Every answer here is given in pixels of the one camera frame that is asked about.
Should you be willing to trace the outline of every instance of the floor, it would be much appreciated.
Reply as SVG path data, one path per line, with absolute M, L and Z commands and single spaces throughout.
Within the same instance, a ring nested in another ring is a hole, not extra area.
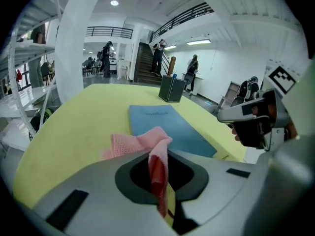
M 157 87 L 159 88 L 159 85 L 152 85 L 152 84 L 147 84 L 147 83 L 131 83 L 127 81 L 126 79 L 120 79 L 117 80 L 116 75 L 112 75 L 111 78 L 103 78 L 102 75 L 89 75 L 89 76 L 84 76 L 83 77 L 83 85 L 84 88 L 88 87 L 91 84 L 128 84 L 128 85 L 140 85 L 140 86 L 150 86 L 150 87 Z M 200 96 L 194 96 L 191 95 L 189 96 L 188 92 L 183 93 L 183 96 L 192 100 L 193 102 L 197 103 L 200 107 L 204 108 L 207 110 L 209 113 L 212 113 L 213 110 L 216 107 L 215 103 L 209 102 L 207 99 L 204 99 L 203 97 Z M 53 103 L 51 101 L 48 102 L 48 106 L 53 105 L 53 106 L 60 106 L 60 101 L 57 99 Z M 23 151 L 14 149 L 14 148 L 9 148 L 8 153 L 6 156 L 4 156 L 5 153 L 3 149 L 0 149 L 0 175 L 6 184 L 9 192 L 12 192 L 13 188 L 13 181 L 14 181 L 14 176 L 15 176 L 15 171 L 18 167 L 18 164 L 23 156 Z

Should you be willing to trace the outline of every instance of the notebook cover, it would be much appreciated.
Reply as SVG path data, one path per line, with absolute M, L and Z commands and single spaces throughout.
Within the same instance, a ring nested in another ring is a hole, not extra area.
M 129 117 L 134 136 L 160 126 L 173 138 L 169 149 L 206 157 L 212 157 L 217 152 L 171 105 L 130 106 Z

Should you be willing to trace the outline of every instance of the pink cloth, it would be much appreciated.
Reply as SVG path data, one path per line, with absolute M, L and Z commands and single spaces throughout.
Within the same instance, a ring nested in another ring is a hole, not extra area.
M 112 134 L 110 150 L 103 153 L 105 160 L 137 151 L 151 151 L 149 174 L 151 191 L 158 197 L 158 210 L 163 217 L 167 213 L 166 187 L 168 183 L 167 146 L 173 139 L 161 127 L 155 127 L 140 136 Z

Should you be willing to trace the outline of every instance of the fluorescent light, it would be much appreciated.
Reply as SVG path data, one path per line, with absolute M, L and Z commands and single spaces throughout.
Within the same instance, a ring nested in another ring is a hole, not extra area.
M 197 40 L 193 42 L 188 42 L 188 45 L 198 45 L 198 44 L 210 44 L 211 41 L 209 39 Z
M 170 49 L 173 49 L 173 48 L 176 48 L 176 47 L 177 47 L 176 45 L 171 45 L 169 47 L 164 48 L 164 50 L 170 50 Z
M 112 1 L 110 2 L 110 4 L 111 4 L 112 6 L 117 6 L 119 3 L 118 3 L 118 1 L 116 1 L 116 0 L 112 0 Z

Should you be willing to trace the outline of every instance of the black box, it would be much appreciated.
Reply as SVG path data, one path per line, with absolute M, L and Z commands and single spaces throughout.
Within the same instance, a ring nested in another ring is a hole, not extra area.
M 166 102 L 180 102 L 186 81 L 164 75 L 159 89 L 159 97 Z

